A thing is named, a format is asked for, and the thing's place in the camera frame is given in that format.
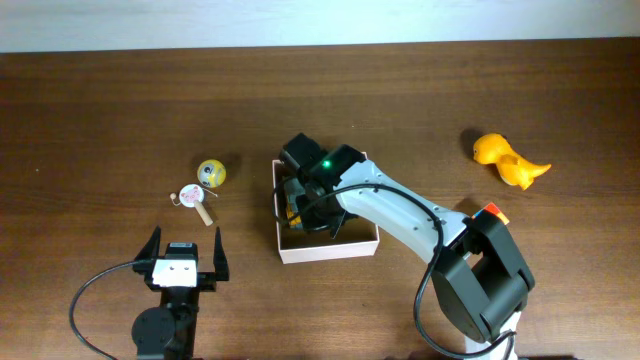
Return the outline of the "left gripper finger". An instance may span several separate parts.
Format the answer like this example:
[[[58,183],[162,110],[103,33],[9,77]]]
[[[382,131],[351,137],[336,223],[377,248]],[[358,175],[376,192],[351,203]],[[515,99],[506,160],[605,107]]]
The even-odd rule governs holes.
[[[132,269],[135,273],[149,273],[153,271],[153,267],[159,254],[161,240],[161,228],[156,226],[147,243],[141,248],[134,258],[135,264]]]
[[[229,281],[230,271],[228,260],[222,244],[221,230],[216,228],[214,239],[213,266],[216,281]]]

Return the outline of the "yellow grey toy truck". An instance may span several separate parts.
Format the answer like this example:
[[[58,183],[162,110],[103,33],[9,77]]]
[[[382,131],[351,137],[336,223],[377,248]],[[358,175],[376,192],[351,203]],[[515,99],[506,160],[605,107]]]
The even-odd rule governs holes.
[[[300,211],[297,200],[305,194],[304,187],[296,177],[292,177],[284,184],[284,196],[286,200],[286,218],[293,217]],[[294,230],[302,230],[302,218],[297,217],[289,222],[289,227]]]

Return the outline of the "multicolour puzzle cube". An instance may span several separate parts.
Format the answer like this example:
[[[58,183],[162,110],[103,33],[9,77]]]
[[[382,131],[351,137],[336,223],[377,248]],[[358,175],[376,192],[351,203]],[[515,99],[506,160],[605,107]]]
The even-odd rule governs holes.
[[[498,218],[504,225],[508,225],[510,222],[510,220],[506,217],[506,215],[493,202],[488,203],[486,206],[484,206],[479,211],[477,211],[472,216],[472,218],[475,219],[483,213],[493,215],[494,217]]]

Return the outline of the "orange toy dinosaur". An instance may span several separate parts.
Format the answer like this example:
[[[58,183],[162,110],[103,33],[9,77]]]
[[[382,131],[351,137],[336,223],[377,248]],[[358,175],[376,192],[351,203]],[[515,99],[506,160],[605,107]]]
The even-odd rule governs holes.
[[[513,150],[508,140],[498,133],[481,136],[473,145],[473,159],[482,165],[494,165],[501,179],[510,186],[528,189],[545,174],[551,164],[534,164]]]

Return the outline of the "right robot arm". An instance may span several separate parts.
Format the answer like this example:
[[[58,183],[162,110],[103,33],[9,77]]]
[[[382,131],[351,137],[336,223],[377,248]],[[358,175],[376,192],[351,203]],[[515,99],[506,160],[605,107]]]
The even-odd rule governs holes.
[[[346,144],[328,151],[303,133],[283,145],[278,159],[288,175],[274,183],[272,198],[289,202],[272,205],[279,225],[335,237],[349,220],[373,223],[427,265],[413,318],[432,349],[455,359],[516,358],[516,327],[535,279],[497,208],[468,216],[441,207],[387,176],[363,152]],[[428,286],[464,335],[465,351],[445,348],[424,328]]]

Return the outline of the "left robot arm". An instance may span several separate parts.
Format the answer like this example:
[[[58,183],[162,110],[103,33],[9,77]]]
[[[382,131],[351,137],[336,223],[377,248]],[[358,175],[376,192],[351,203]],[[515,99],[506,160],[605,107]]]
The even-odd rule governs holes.
[[[198,270],[195,243],[172,242],[159,253],[161,229],[154,229],[134,258],[133,271],[160,294],[160,303],[140,313],[131,330],[138,359],[185,360],[194,357],[199,297],[230,278],[221,232],[215,231],[212,272]]]

